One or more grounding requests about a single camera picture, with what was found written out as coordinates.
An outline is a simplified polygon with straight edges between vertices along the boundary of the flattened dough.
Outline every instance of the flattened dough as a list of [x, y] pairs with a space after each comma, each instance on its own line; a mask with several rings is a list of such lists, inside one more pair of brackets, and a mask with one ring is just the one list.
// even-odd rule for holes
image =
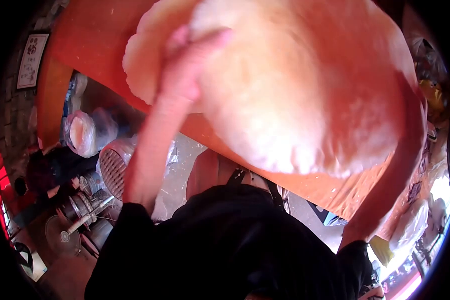
[[140, 19], [137, 33], [128, 40], [122, 67], [130, 91], [153, 104], [160, 80], [167, 39], [190, 20], [199, 0], [162, 0]]
[[196, 40], [234, 29], [199, 79], [206, 118], [258, 168], [346, 177], [383, 163], [404, 129], [398, 26], [369, 0], [204, 0]]

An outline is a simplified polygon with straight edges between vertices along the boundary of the framed picture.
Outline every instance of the framed picture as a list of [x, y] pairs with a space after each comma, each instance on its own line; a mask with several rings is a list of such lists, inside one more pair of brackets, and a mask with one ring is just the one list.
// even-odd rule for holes
[[33, 33], [28, 36], [18, 69], [17, 90], [37, 85], [38, 69], [48, 36], [48, 33]]

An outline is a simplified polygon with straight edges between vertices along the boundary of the brick wall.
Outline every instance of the brick wall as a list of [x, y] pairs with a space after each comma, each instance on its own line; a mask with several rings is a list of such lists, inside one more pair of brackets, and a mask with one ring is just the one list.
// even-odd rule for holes
[[33, 126], [29, 128], [36, 91], [16, 90], [24, 47], [29, 34], [35, 30], [45, 30], [53, 35], [54, 21], [68, 2], [69, 0], [44, 2], [20, 34], [4, 72], [0, 88], [0, 153], [12, 184], [18, 176], [25, 175], [28, 163], [27, 147], [37, 143], [36, 129]]

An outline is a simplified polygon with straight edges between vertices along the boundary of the pipe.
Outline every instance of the pipe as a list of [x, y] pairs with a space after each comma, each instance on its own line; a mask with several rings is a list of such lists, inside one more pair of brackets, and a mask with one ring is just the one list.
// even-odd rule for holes
[[90, 219], [92, 217], [92, 214], [94, 212], [96, 212], [99, 208], [104, 207], [107, 203], [109, 203], [110, 201], [112, 201], [112, 199], [114, 198], [114, 196], [110, 196], [107, 199], [105, 199], [102, 203], [100, 203], [99, 206], [97, 206], [95, 209], [93, 209], [91, 212], [86, 213], [83, 217], [81, 217], [80, 219], [78, 219], [77, 221], [75, 221], [75, 223], [72, 224], [72, 226], [70, 226], [70, 228], [67, 229], [67, 233], [70, 235], [73, 232], [75, 232], [78, 227], [80, 227], [81, 225], [83, 225], [88, 219]]

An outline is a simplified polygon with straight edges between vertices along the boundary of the orange table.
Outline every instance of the orange table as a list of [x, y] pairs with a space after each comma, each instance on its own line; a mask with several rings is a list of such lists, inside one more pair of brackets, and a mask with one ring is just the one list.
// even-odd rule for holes
[[[37, 110], [38, 135], [42, 139], [43, 147], [58, 140], [60, 120], [53, 118], [61, 114], [72, 69], [112, 89], [134, 108], [145, 113], [150, 110], [149, 105], [131, 93], [125, 81], [122, 57], [127, 41], [135, 34], [141, 16], [154, 2], [154, 0], [70, 1], [50, 35], [38, 84], [37, 101], [38, 105], [43, 106]], [[232, 152], [214, 134], [210, 124], [201, 114], [189, 115], [180, 131], [344, 219], [353, 216], [390, 160], [389, 158], [383, 165], [347, 179], [330, 178], [326, 174], [303, 176], [268, 173], [251, 167]], [[391, 237], [396, 221], [408, 207], [405, 204], [407, 192], [406, 190], [397, 202], [394, 213], [379, 232], [379, 236], [385, 239]]]

